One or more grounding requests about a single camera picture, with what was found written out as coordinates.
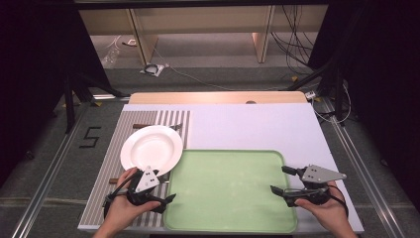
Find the person's left hand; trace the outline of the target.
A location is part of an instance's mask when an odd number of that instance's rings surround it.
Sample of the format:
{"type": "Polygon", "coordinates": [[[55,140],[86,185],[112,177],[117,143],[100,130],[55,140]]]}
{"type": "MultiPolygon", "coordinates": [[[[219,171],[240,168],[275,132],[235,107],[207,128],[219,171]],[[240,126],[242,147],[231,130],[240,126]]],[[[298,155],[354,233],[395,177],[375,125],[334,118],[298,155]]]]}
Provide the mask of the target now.
{"type": "Polygon", "coordinates": [[[100,227],[110,227],[122,231],[130,226],[135,218],[157,206],[159,206],[157,201],[149,201],[136,206],[125,195],[118,195],[111,203],[108,214],[100,227]]]}

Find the wooden-handled fork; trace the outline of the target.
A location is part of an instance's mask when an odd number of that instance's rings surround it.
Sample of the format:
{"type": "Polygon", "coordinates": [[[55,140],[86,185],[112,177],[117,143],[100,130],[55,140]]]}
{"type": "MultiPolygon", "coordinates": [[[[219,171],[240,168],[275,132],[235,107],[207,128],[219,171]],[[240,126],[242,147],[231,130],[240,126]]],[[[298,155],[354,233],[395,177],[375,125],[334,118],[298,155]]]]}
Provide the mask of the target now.
{"type": "MultiPolygon", "coordinates": [[[[158,180],[159,180],[160,183],[169,183],[169,180],[166,179],[166,178],[158,178],[158,180]]],[[[109,181],[110,184],[116,184],[118,182],[118,179],[117,178],[109,178],[108,181],[109,181]]]]}

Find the green tray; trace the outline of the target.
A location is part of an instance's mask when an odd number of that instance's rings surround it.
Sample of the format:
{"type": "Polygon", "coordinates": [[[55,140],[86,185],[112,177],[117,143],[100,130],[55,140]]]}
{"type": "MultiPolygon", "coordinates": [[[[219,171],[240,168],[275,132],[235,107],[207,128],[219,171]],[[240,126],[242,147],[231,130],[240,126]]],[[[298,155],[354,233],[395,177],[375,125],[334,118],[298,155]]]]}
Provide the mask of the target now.
{"type": "Polygon", "coordinates": [[[172,231],[288,234],[296,212],[271,187],[289,187],[283,157],[266,150],[186,150],[171,170],[175,199],[163,216],[172,231]]]}

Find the black metal stand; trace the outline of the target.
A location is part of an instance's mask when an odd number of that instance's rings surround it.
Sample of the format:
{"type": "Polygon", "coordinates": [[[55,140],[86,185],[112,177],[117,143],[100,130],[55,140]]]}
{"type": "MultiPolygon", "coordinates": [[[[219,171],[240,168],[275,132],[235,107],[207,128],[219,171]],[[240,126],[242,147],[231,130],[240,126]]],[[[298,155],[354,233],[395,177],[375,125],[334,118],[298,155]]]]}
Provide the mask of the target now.
{"type": "Polygon", "coordinates": [[[334,92],[334,116],[337,123],[342,123],[346,120],[343,115],[343,100],[347,94],[347,88],[344,84],[344,80],[340,77],[340,70],[338,63],[330,59],[324,65],[315,69],[312,73],[306,75],[303,79],[299,79],[296,83],[285,88],[285,91],[295,91],[306,85],[309,82],[319,78],[320,82],[317,86],[317,93],[320,95],[326,95],[331,91],[334,92]]]}
{"type": "Polygon", "coordinates": [[[102,71],[101,77],[93,77],[86,72],[67,70],[63,78],[67,133],[69,133],[75,125],[73,94],[76,94],[82,102],[92,102],[94,100],[94,96],[90,91],[91,86],[108,92],[117,98],[130,97],[130,94],[114,89],[110,85],[105,71],[102,71]]]}

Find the wooden-handled knife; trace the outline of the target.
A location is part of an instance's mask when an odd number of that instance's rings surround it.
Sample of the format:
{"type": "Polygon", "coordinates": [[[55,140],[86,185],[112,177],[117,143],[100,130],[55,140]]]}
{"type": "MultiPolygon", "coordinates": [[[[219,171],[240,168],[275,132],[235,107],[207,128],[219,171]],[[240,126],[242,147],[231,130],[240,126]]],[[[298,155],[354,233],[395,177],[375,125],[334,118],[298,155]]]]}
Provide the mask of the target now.
{"type": "MultiPolygon", "coordinates": [[[[146,127],[149,127],[149,126],[156,126],[156,125],[151,125],[151,124],[133,124],[132,128],[133,129],[142,129],[142,128],[146,128],[146,127]]],[[[169,127],[172,130],[177,131],[177,130],[179,130],[179,129],[182,128],[182,123],[176,124],[176,125],[167,126],[167,127],[169,127]]]]}

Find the grey striped placemat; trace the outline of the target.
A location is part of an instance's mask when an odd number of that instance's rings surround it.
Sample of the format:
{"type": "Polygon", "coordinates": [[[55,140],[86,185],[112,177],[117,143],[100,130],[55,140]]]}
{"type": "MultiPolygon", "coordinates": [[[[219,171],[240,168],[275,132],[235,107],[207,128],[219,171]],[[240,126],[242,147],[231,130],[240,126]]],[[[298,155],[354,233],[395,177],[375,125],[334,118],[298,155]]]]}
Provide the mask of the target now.
{"type": "Polygon", "coordinates": [[[95,231],[102,223],[105,197],[116,187],[110,182],[110,179],[117,178],[125,170],[120,161],[120,154],[124,142],[137,132],[133,125],[177,126],[176,133],[181,137],[183,146],[186,146],[190,117],[191,112],[188,110],[147,109],[134,111],[124,109],[121,112],[98,177],[80,218],[79,230],[95,231]]]}

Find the person's right hand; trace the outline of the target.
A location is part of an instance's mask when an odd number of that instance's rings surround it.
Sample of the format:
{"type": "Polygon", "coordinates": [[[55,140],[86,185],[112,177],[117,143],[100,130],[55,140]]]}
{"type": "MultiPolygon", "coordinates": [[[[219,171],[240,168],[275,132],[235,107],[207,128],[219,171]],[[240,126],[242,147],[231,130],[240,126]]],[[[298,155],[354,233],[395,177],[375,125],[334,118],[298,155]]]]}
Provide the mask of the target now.
{"type": "Polygon", "coordinates": [[[316,205],[306,199],[298,198],[295,200],[295,204],[311,212],[317,218],[318,222],[331,232],[334,224],[349,223],[349,221],[343,205],[344,197],[342,193],[338,190],[334,181],[329,181],[328,186],[332,198],[326,203],[316,205]]]}

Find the clear plastic bag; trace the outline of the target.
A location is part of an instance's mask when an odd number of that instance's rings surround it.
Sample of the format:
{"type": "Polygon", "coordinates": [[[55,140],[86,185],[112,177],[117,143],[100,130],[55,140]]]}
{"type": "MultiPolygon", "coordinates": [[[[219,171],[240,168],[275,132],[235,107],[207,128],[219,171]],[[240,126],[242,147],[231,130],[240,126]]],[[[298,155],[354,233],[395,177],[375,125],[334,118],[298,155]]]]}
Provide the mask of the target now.
{"type": "Polygon", "coordinates": [[[101,64],[104,68],[113,68],[117,62],[118,56],[120,55],[120,48],[118,47],[118,41],[121,36],[117,36],[112,43],[110,43],[105,50],[106,55],[101,59],[101,64]]]}

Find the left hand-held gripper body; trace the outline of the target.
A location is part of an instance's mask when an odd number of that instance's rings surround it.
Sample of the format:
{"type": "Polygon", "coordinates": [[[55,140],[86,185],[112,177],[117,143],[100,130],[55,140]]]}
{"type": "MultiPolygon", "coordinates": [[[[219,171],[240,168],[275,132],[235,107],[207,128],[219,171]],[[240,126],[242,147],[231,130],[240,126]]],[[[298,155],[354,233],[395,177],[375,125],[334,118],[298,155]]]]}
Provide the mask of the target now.
{"type": "Polygon", "coordinates": [[[158,201],[161,206],[166,205],[164,199],[152,195],[152,191],[159,185],[158,171],[146,167],[144,171],[137,170],[131,179],[127,191],[128,200],[134,205],[142,205],[149,201],[158,201]]]}

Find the white table cover sheet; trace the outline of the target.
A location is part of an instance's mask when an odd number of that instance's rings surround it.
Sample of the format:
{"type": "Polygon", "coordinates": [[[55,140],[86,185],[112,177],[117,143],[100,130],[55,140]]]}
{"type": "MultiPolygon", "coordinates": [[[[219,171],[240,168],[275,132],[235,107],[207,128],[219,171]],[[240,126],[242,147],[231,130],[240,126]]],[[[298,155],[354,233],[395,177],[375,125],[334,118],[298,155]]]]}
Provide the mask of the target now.
{"type": "MultiPolygon", "coordinates": [[[[279,104],[128,104],[123,110],[188,110],[191,112],[186,150],[277,151],[283,165],[304,168],[316,165],[329,170],[337,166],[319,122],[308,103],[279,104]]],[[[297,177],[288,177],[289,187],[301,188],[297,177]]],[[[171,195],[167,184],[156,195],[171,195]]],[[[296,212],[297,227],[290,234],[318,234],[324,228],[302,208],[296,212]]],[[[164,214],[146,213],[134,221],[132,231],[142,233],[198,233],[172,231],[163,223],[164,214]]]]}

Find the aluminium floor rail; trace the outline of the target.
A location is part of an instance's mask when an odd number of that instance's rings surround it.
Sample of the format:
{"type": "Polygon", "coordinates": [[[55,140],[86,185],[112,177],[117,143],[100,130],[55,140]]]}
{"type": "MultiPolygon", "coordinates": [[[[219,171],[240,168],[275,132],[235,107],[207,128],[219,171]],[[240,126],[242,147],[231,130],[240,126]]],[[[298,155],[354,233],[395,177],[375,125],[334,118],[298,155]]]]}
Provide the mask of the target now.
{"type": "Polygon", "coordinates": [[[88,107],[89,103],[82,103],[76,109],[75,121],[64,133],[63,138],[60,141],[59,147],[52,158],[49,168],[44,173],[44,177],[41,183],[39,184],[35,194],[30,199],[30,202],[26,207],[23,215],[19,219],[11,238],[28,237],[37,219],[37,216],[39,215],[42,209],[44,201],[48,193],[50,192],[53,182],[61,168],[61,165],[68,153],[71,143],[74,140],[75,134],[79,129],[81,120],[83,119],[88,107]]]}
{"type": "Polygon", "coordinates": [[[408,238],[397,212],[406,208],[393,175],[378,161],[365,134],[353,137],[350,129],[361,131],[353,120],[336,120],[332,102],[323,99],[316,105],[321,128],[340,172],[348,177],[344,184],[360,217],[363,238],[408,238]]]}

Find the wooden shelf unit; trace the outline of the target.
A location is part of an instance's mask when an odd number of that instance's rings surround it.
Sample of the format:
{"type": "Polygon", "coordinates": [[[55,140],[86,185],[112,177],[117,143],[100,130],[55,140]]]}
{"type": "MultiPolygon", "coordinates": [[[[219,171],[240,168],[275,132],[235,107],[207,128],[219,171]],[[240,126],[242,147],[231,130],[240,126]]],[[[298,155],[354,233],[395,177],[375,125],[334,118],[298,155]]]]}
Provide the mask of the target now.
{"type": "Polygon", "coordinates": [[[268,35],[289,32],[291,12],[297,12],[299,32],[317,32],[325,5],[256,7],[186,7],[151,9],[81,10],[91,36],[132,35],[141,63],[152,59],[153,47],[162,34],[250,33],[257,60],[265,61],[268,35]]]}

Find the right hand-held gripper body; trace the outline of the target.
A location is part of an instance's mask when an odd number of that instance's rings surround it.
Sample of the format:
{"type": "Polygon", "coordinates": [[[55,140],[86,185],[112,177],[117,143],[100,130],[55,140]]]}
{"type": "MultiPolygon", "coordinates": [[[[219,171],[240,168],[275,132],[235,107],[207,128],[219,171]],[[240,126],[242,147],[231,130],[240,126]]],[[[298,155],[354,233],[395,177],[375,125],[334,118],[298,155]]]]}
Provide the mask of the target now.
{"type": "Polygon", "coordinates": [[[326,203],[330,199],[328,182],[345,179],[346,174],[331,171],[316,165],[297,169],[296,174],[304,188],[298,192],[299,198],[305,198],[316,205],[326,203]]]}

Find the white plate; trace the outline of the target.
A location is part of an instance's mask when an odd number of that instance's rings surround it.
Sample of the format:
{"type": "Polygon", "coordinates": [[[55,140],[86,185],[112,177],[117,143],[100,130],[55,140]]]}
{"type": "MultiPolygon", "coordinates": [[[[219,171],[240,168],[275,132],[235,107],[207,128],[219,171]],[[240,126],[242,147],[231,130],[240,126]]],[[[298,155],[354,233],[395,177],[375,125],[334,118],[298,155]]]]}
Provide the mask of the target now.
{"type": "Polygon", "coordinates": [[[124,142],[120,162],[125,170],[151,167],[160,177],[176,166],[182,152],[183,141],[175,130],[153,125],[136,131],[124,142]]]}

